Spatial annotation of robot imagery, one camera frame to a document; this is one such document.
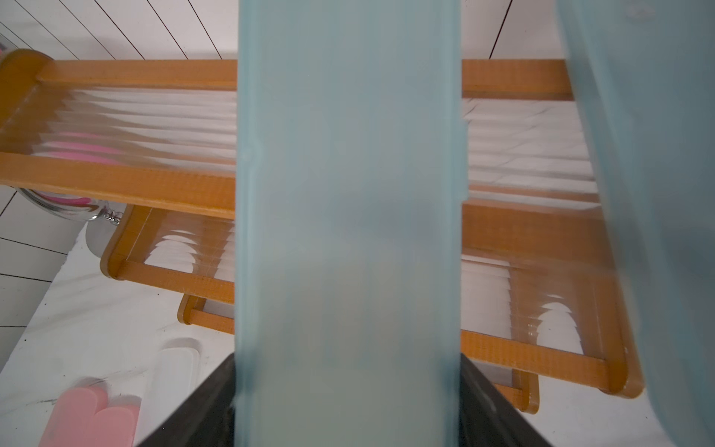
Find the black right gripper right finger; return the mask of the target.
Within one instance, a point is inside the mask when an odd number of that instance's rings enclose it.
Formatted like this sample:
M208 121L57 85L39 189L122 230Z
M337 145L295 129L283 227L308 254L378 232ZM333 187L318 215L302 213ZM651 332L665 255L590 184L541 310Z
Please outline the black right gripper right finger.
M464 354L459 400L461 447L551 447Z

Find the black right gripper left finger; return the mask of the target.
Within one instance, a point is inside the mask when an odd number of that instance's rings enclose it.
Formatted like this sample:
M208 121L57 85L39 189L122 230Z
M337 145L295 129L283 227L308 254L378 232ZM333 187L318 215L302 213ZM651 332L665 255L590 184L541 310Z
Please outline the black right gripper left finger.
M235 445L236 361L230 354L141 447Z

